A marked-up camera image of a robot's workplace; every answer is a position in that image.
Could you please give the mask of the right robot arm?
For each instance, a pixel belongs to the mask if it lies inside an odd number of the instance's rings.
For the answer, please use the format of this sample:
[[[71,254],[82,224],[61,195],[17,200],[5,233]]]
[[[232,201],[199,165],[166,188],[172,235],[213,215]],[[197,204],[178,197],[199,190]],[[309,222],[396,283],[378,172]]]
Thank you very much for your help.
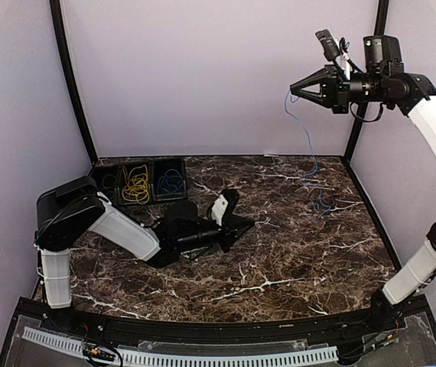
[[[290,93],[335,114],[351,112],[354,104],[377,102],[381,111],[399,109],[410,119],[427,142],[436,159],[436,88],[424,75],[405,72],[399,40],[387,35],[363,39],[366,69],[350,59],[344,39],[328,30],[316,34],[327,65],[291,84]],[[373,308],[363,324],[379,332],[393,318],[393,308],[425,285],[436,274],[436,222],[422,247],[393,278],[372,297]]]

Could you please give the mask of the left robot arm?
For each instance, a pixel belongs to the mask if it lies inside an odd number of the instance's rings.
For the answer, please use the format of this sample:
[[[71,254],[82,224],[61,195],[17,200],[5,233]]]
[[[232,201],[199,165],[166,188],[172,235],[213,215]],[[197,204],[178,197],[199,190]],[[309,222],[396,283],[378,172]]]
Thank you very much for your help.
[[[218,245],[229,252],[255,225],[253,219],[234,213],[238,202],[237,190],[224,189],[201,217],[196,203],[179,200],[162,219],[145,226],[113,206],[89,176],[41,194],[36,203],[34,246],[40,253],[52,322],[65,333],[81,327],[80,315],[70,308],[70,250],[85,232],[102,236],[153,268],[164,268],[196,248]]]

